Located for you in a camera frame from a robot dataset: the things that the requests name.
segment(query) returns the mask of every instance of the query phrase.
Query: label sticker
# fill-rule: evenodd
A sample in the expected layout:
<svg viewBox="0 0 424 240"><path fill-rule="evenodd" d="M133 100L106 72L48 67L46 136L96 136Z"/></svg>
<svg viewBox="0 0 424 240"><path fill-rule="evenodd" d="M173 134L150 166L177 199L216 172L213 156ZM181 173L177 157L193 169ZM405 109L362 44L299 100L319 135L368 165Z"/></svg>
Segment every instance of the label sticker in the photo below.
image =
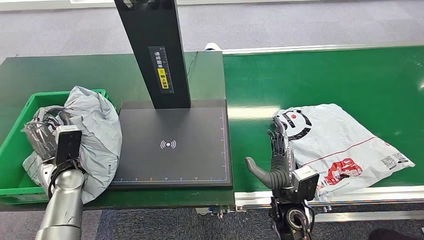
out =
<svg viewBox="0 0 424 240"><path fill-rule="evenodd" d="M170 66L164 46L149 46L151 62L155 68L158 86L162 94L173 94L174 88L171 79Z"/></svg>

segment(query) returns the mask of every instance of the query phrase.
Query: green table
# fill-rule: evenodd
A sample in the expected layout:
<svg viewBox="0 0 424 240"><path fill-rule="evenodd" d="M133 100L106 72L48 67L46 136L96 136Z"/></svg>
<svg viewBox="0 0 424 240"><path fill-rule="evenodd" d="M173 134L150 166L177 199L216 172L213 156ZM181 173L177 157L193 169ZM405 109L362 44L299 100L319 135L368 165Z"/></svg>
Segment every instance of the green table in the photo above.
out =
<svg viewBox="0 0 424 240"><path fill-rule="evenodd" d="M193 56L186 54L187 69ZM7 58L0 66L0 142L32 93L69 90L74 85L104 88L117 106L121 101L149 99L132 54ZM220 52L199 52L191 66L189 86L193 99L226 95L235 193L224 189L107 190L87 208L266 206L271 192L247 171L244 157L253 157L260 167L269 168L266 130L272 113L324 103L341 106L416 167L394 173L373 188L312 204L424 200L420 178L424 171L420 151L424 143L422 46L242 49L226 50L223 58ZM23 209L25 205L1 208Z"/></svg>

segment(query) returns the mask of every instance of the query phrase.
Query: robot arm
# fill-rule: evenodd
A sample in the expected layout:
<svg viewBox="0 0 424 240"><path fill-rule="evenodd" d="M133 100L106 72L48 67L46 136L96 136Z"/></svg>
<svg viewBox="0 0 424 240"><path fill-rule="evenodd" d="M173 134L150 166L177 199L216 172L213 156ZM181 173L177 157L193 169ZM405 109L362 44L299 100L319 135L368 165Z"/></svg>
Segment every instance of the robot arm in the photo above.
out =
<svg viewBox="0 0 424 240"><path fill-rule="evenodd" d="M319 174L311 167L296 169L295 157L285 127L275 116L268 130L271 141L271 168L265 172L251 157L247 169L272 190L269 216L281 240L310 240L314 211L307 204L315 196Z"/></svg>
<svg viewBox="0 0 424 240"><path fill-rule="evenodd" d="M80 240L83 215L83 170L79 164L82 131L71 125L63 107L40 108L24 126L37 152L37 174L50 201L36 240ZM52 114L57 114L59 122Z"/></svg>
<svg viewBox="0 0 424 240"><path fill-rule="evenodd" d="M35 240L81 239L83 183L84 175L78 169L62 171L56 177L54 193L48 202Z"/></svg>

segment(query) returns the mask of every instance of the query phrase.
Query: red stripe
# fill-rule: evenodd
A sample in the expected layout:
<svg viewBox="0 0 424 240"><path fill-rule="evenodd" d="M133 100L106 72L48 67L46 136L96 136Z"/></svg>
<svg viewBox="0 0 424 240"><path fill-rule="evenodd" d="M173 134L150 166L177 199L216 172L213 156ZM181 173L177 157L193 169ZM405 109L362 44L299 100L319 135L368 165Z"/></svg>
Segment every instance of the red stripe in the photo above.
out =
<svg viewBox="0 0 424 240"><path fill-rule="evenodd" d="M346 152L347 150L349 150L349 149L351 149L351 148L353 148L353 147L355 147L355 146L361 145L361 144L366 143L366 142L368 142L369 140L371 140L371 139L375 139L375 138L377 138L377 137L376 137L376 136L373 136L373 137L371 137L371 138L369 138L369 139L367 139L367 140L365 140L365 141L361 141L360 143L357 143L357 144L355 144L355 145L350 146L348 149L346 149L346 150L344 150L344 151L338 151L338 152L332 153L332 154L330 154L330 155L320 157L320 158L318 158L318 159L316 159L316 160L313 160L313 161L310 161L310 162L308 162L308 163L303 164L303 165L302 165L302 167L303 167L303 166L305 166L305 165L311 164L311 163L313 163L313 162L316 162L316 161L318 161L318 160L328 158L328 157L333 156L333 155L335 155L335 154L344 153L344 152Z"/></svg>

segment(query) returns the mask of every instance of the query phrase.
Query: gray plastic bag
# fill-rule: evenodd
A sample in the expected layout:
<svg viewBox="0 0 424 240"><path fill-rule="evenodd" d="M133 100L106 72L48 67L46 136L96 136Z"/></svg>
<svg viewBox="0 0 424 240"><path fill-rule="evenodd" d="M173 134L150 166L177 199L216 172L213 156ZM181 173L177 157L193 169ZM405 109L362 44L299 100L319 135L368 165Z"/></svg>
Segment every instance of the gray plastic bag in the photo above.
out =
<svg viewBox="0 0 424 240"><path fill-rule="evenodd" d="M86 171L82 187L82 203L86 204L108 188L115 176L121 154L121 125L115 107L105 97L80 86L72 89L64 107L71 123L82 130L79 157ZM34 171L40 163L33 152L22 164L38 185Z"/></svg>

